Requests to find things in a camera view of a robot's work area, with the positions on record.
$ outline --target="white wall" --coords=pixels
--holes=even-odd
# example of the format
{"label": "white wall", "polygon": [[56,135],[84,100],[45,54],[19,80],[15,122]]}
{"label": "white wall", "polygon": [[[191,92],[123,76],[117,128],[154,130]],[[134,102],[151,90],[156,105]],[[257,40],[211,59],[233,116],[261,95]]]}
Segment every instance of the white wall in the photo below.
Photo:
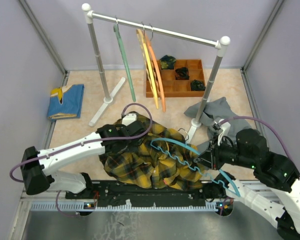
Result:
{"label": "white wall", "polygon": [[[300,0],[285,2],[247,75],[261,118],[279,132],[300,171]],[[270,149],[282,153],[267,133]]]}
{"label": "white wall", "polygon": [[[218,40],[224,35],[231,45],[222,67],[242,67],[276,0],[27,0],[56,47],[68,70],[96,69],[93,48],[81,5],[91,4],[101,14],[151,23],[154,27],[196,37]],[[105,68],[123,67],[113,23],[94,20]],[[120,26],[130,68],[142,68],[136,30]],[[202,59],[211,67],[216,58],[212,47],[155,34],[157,58],[165,54],[179,59]]]}
{"label": "white wall", "polygon": [[[42,147],[52,88],[62,74],[16,0],[0,1],[0,240],[8,237],[23,185],[9,178],[25,148]],[[19,170],[15,176],[21,177]]]}

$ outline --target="wooden organizer tray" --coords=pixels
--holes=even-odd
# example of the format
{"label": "wooden organizer tray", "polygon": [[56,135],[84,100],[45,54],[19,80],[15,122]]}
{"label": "wooden organizer tray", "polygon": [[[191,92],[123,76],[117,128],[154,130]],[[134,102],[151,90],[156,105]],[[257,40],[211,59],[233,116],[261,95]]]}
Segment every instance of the wooden organizer tray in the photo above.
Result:
{"label": "wooden organizer tray", "polygon": [[[205,82],[204,70],[200,59],[177,59],[174,64],[174,69],[162,69],[160,60],[157,60],[162,78],[164,96],[166,98],[185,98],[185,97],[202,97],[205,91],[191,91],[190,83],[193,80]],[[189,80],[176,80],[176,69],[186,67],[189,71]],[[145,81],[145,96],[153,98],[153,93],[150,88],[149,79]]]}

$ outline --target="clothes hanger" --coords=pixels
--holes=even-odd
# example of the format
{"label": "clothes hanger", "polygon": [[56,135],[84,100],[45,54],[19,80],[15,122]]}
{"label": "clothes hanger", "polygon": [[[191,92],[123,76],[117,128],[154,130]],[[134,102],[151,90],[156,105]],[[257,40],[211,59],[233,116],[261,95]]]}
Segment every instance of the clothes hanger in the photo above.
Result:
{"label": "clothes hanger", "polygon": [[120,49],[120,52],[121,52],[121,56],[122,56],[126,76],[128,78],[128,81],[129,81],[131,97],[132,97],[132,100],[135,102],[136,101],[136,95],[135,95],[134,85],[133,85],[133,82],[132,82],[132,77],[131,77],[131,74],[130,74],[127,55],[126,55],[124,43],[123,43],[122,38],[120,36],[118,19],[117,19],[117,17],[115,17],[115,18],[116,18],[116,24],[113,25],[113,31],[115,33],[116,40],[118,41],[118,45],[119,45],[119,49]]}
{"label": "clothes hanger", "polygon": [[153,94],[155,107],[156,107],[156,109],[159,109],[158,92],[157,92],[157,87],[156,87],[156,82],[155,82],[155,77],[154,77],[154,71],[153,71],[153,68],[151,65],[148,48],[147,48],[147,45],[145,42],[145,35],[143,34],[143,32],[140,29],[137,29],[136,35],[137,35],[139,43],[140,43],[142,56],[143,56],[143,60],[144,60],[144,64],[145,64],[145,71],[146,71],[147,78],[149,79],[150,88],[151,88],[151,91]]}
{"label": "clothes hanger", "polygon": [[165,99],[165,93],[164,93],[164,86],[162,84],[160,68],[159,68],[158,62],[156,60],[156,55],[155,55],[155,52],[154,52],[154,50],[152,48],[152,45],[151,45],[151,40],[154,38],[154,31],[153,31],[153,27],[152,27],[151,24],[150,24],[150,26],[152,28],[151,39],[149,40],[148,36],[145,34],[144,35],[145,36],[145,43],[146,43],[146,46],[148,48],[148,52],[149,52],[149,55],[150,55],[151,62],[153,63],[152,70],[153,70],[154,80],[155,80],[157,90],[158,90],[158,95],[161,98],[162,111],[165,113],[166,112],[166,99]]}

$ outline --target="gray garment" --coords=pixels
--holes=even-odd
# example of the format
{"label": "gray garment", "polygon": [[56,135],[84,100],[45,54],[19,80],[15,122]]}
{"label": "gray garment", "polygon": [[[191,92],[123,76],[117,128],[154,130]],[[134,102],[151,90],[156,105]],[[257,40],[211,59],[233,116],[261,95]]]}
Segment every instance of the gray garment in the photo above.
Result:
{"label": "gray garment", "polygon": [[[197,115],[197,111],[199,109],[200,102],[188,107],[188,109],[184,112],[187,117],[195,118]],[[206,106],[203,110],[203,114],[201,115],[200,122],[208,127],[207,135],[209,139],[212,139],[216,132],[211,128],[214,125],[214,121],[218,118],[227,119],[230,117],[238,116],[233,111],[227,102],[225,97],[222,97],[218,100],[207,102]],[[234,119],[229,121],[231,127],[227,136],[231,138],[233,143],[236,142],[236,134],[243,129],[250,129],[250,124],[245,119]],[[203,153],[209,145],[209,142],[206,141],[200,145],[198,145],[199,152]]]}

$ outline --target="yellow and black plaid fabric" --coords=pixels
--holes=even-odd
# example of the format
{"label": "yellow and black plaid fabric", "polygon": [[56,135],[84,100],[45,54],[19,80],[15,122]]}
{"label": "yellow and black plaid fabric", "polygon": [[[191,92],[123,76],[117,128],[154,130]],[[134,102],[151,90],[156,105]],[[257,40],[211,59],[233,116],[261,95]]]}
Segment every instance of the yellow and black plaid fabric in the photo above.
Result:
{"label": "yellow and black plaid fabric", "polygon": [[[143,123],[144,129],[147,129],[150,119],[136,114],[137,119]],[[153,122],[151,130],[140,139],[138,145],[129,146],[121,152],[100,155],[104,170],[120,182],[135,184],[141,188],[161,189],[169,186],[184,191],[201,188],[200,173],[150,146],[151,140],[156,138],[174,139],[185,143],[185,138],[178,131]],[[196,154],[182,146],[166,141],[155,141],[153,145],[169,151],[173,157],[178,156],[181,162],[188,161],[191,167],[197,166],[202,173],[204,172],[203,165],[192,161]]]}

